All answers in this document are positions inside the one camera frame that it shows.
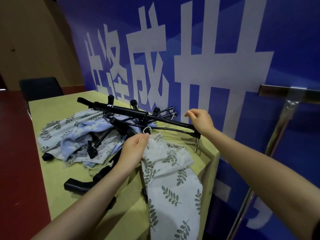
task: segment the chair backrest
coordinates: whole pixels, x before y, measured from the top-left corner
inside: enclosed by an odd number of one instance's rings
[[[24,99],[29,101],[62,96],[62,89],[55,77],[41,77],[19,82]]]

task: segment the yellow tablecloth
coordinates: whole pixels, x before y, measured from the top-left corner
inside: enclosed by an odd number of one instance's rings
[[[107,103],[108,101],[107,96],[96,91],[31,101],[29,105],[35,137],[38,138],[41,129],[47,123],[54,120],[61,120],[69,117],[71,114],[86,110],[87,106],[77,102],[78,97],[83,97],[92,102],[98,101]],[[117,100],[114,101],[114,105],[127,108],[130,107],[128,104]],[[164,123],[158,122],[158,126],[162,127],[164,126]],[[170,125],[169,127],[183,129],[173,125]],[[218,151],[205,138],[201,138],[199,151],[194,153],[195,139],[193,137],[174,131],[154,130],[152,132],[160,132],[165,140],[184,145],[190,151],[194,159],[194,164],[191,168],[199,178],[202,178],[201,181],[203,183],[200,239],[206,222],[213,180],[218,165]],[[91,181],[92,177],[89,176],[88,170],[80,163],[76,163],[71,167],[65,167],[64,163],[58,159],[49,162],[43,161],[41,158],[43,153],[41,152],[39,145],[38,153],[50,216],[51,219],[54,219],[80,197],[79,195],[64,190],[64,182],[69,178],[86,182]],[[141,189],[142,184],[137,169],[118,190],[116,194],[116,204],[105,214],[93,233],[92,238],[145,239],[149,232],[149,215],[147,205],[141,196]]]

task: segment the white fabric with green leaves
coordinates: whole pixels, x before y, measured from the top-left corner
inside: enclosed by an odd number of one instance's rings
[[[148,195],[150,234],[158,239],[197,239],[202,185],[182,145],[151,135],[143,153],[142,170]]]

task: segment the metal pole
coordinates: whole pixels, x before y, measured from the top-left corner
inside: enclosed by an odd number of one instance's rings
[[[269,157],[273,156],[289,121],[292,119],[292,116],[293,116],[296,108],[298,107],[299,103],[303,100],[303,98],[306,94],[306,91],[307,91],[306,88],[300,88],[300,87],[291,87],[289,89],[289,92],[288,92],[288,95],[286,98],[286,102],[285,102],[285,105],[281,111],[278,123],[275,126],[275,129],[272,133],[270,141],[266,147],[265,155],[267,155]],[[252,200],[254,199],[254,196],[255,196],[255,193],[250,188],[248,190],[246,197],[244,198],[242,206],[241,206],[241,208],[238,212],[238,215],[233,223],[233,226],[229,232],[229,235],[226,238],[227,240],[232,240],[235,237],[235,235],[238,231],[238,228],[239,228],[243,218],[245,217]]]

